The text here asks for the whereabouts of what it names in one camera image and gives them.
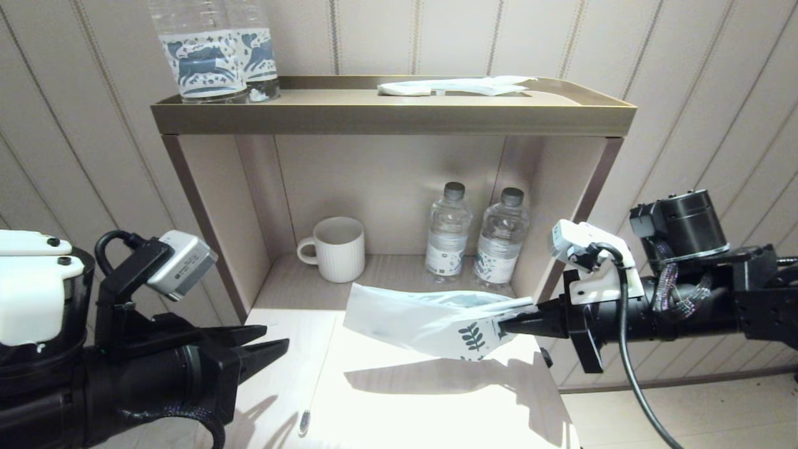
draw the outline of gray bottle cap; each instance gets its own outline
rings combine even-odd
[[[501,202],[505,206],[516,208],[523,203],[523,192],[515,187],[507,187],[501,191]]]
[[[447,200],[462,200],[465,195],[465,186],[459,182],[447,182],[444,187],[444,197]]]

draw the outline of bottle label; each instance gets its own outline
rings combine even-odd
[[[490,255],[490,253],[506,254],[507,252],[507,245],[480,237],[479,249],[476,252],[476,260],[474,261],[474,273],[481,280],[492,284],[506,284],[510,282],[512,272],[516,268],[518,253],[516,253],[516,256],[509,259]]]
[[[466,240],[468,240],[468,236],[450,238],[430,233],[427,243],[427,269],[438,276],[460,274],[460,270],[463,268]]]
[[[268,81],[277,78],[275,52],[271,49],[268,28],[234,30],[238,43],[239,69],[244,81]]]
[[[160,36],[180,95],[218,97],[246,89],[239,68],[237,40],[240,39],[230,30]]]

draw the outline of water bottle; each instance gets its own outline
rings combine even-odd
[[[243,103],[247,85],[223,0],[149,0],[184,103]]]
[[[504,287],[512,278],[529,229],[529,212],[522,203],[523,192],[510,187],[502,191],[501,202],[485,211],[474,263],[477,282],[484,288]]]
[[[250,89],[249,100],[258,102],[279,97],[275,53],[262,3],[260,0],[224,0],[224,8],[237,41],[239,68]]]
[[[427,269],[438,283],[453,282],[463,269],[463,252],[474,217],[464,199],[465,186],[448,182],[433,203],[427,239]]]

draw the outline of top tray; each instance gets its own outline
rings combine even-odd
[[[280,77],[282,95],[249,105],[152,106],[162,134],[499,134],[623,137],[637,108],[552,78],[499,97],[377,95],[386,82],[451,77]]]

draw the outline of white mug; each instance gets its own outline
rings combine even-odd
[[[302,254],[308,245],[316,247],[316,257]],[[318,272],[329,282],[351,282],[365,267],[365,231],[360,221],[349,217],[332,217],[319,221],[313,236],[297,246],[302,262],[318,265]]]

